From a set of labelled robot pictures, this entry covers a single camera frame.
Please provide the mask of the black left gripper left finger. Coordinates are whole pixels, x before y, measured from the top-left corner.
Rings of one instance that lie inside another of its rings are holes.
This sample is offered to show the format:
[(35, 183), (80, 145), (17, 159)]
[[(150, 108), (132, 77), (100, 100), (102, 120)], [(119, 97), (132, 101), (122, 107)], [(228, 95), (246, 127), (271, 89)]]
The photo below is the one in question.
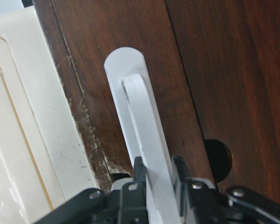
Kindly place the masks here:
[(146, 167), (140, 156), (135, 157), (133, 180), (123, 185), (120, 191), (118, 223), (148, 224)]

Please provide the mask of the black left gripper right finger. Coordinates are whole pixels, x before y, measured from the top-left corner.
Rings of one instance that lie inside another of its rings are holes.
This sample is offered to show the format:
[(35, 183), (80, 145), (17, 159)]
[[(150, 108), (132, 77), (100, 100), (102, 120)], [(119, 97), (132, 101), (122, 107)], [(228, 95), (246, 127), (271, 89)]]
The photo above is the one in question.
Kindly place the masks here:
[(221, 210), (208, 185), (190, 176), (182, 157), (173, 156), (171, 162), (174, 193), (182, 223), (221, 223)]

